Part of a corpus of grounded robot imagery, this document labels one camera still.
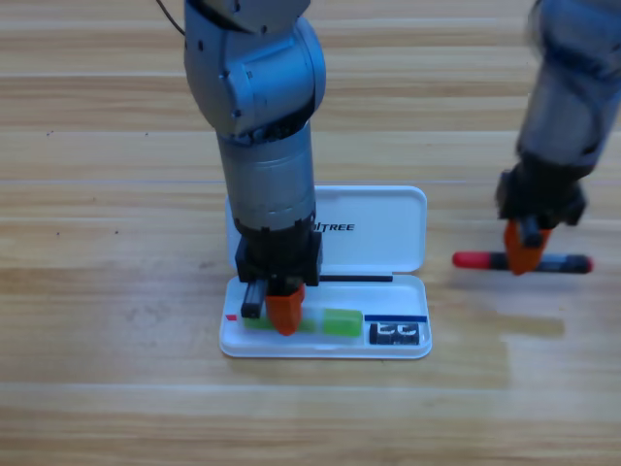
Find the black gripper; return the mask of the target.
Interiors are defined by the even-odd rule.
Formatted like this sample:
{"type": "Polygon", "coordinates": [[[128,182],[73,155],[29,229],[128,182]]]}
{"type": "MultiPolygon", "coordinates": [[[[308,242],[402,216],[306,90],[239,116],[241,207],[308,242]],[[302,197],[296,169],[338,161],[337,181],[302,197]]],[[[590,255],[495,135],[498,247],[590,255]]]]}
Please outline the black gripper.
{"type": "Polygon", "coordinates": [[[243,316],[267,316],[276,331],[293,335],[302,322],[305,285],[317,286],[322,264],[322,236],[312,220],[296,220],[288,228],[251,229],[235,223],[241,233],[235,262],[247,284],[243,316]]]}
{"type": "Polygon", "coordinates": [[[548,163],[533,155],[500,175],[495,199],[499,218],[507,220],[504,244],[513,275],[537,268],[551,229],[561,223],[578,225],[586,210],[580,184],[585,176],[584,167],[548,163]]]}

